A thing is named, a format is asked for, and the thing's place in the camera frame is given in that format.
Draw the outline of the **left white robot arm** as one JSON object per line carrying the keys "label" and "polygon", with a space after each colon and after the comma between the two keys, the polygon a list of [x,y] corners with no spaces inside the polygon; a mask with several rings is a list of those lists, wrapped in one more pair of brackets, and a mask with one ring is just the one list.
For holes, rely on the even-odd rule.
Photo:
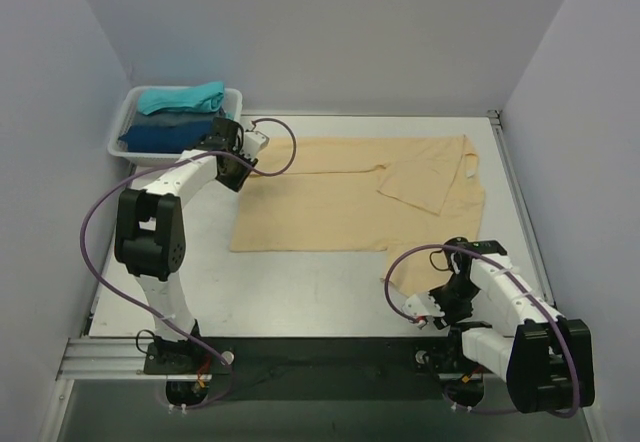
{"label": "left white robot arm", "polygon": [[179,372],[195,371],[206,357],[206,350],[193,341],[199,326],[179,277],[187,249],[183,207],[212,181],[239,191],[268,143],[254,128],[216,118],[209,132],[180,154],[176,167],[119,196],[114,252],[154,310],[149,357]]}

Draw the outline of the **cream yellow t shirt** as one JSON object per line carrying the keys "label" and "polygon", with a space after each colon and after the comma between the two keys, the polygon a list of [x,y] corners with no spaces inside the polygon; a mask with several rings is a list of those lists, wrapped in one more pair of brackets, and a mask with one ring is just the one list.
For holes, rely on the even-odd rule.
{"label": "cream yellow t shirt", "polygon": [[275,138],[240,191],[233,252],[384,252],[479,234],[485,191],[464,136]]}

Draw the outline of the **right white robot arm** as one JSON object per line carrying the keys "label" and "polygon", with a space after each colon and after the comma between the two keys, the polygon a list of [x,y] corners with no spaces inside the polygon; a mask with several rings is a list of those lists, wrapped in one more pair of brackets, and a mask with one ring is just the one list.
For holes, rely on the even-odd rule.
{"label": "right white robot arm", "polygon": [[495,240],[447,241],[442,251],[449,280],[428,293],[432,319],[453,337],[446,363],[464,370],[474,362],[498,375],[521,413],[567,414],[595,401],[591,332],[568,319],[516,273]]}

